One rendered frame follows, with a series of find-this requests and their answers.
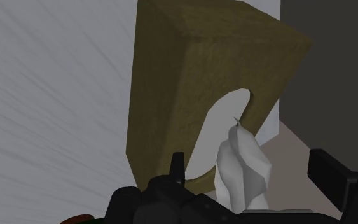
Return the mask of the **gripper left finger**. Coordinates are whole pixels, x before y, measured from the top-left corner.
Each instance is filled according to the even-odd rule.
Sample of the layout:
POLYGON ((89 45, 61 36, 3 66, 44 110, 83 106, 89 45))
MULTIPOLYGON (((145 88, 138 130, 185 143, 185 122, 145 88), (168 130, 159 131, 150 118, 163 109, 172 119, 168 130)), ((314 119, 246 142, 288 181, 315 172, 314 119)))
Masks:
POLYGON ((185 189, 184 153, 172 154, 167 175, 150 179, 147 188, 114 191, 103 224, 242 224, 235 213, 204 194, 185 189))

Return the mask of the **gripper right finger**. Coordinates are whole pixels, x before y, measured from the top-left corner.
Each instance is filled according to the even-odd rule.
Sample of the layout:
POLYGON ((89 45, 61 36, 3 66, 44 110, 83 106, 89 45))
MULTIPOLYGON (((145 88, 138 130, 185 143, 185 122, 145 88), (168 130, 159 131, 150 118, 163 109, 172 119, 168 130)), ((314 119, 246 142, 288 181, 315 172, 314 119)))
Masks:
POLYGON ((358 172, 350 170, 323 149, 312 149, 308 177, 340 211, 340 224, 358 224, 358 172))

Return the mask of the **red round object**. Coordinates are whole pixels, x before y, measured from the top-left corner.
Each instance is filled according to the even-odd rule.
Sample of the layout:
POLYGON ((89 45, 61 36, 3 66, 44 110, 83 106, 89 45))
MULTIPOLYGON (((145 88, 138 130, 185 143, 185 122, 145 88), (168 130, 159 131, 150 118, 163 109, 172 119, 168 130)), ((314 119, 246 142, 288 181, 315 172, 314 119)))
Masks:
POLYGON ((94 216, 91 214, 80 214, 73 217, 70 217, 64 221, 62 221, 60 224, 79 224, 84 221, 90 221, 94 220, 94 216))

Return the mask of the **brown wooden tissue box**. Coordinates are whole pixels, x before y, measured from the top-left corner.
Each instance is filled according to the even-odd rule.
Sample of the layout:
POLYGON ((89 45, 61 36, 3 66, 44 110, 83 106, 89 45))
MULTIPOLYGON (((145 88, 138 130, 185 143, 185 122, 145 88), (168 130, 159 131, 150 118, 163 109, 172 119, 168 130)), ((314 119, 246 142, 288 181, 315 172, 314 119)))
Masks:
POLYGON ((239 0, 138 0, 126 155, 137 187, 172 155, 195 194, 266 210, 272 165, 256 134, 311 41, 239 0))

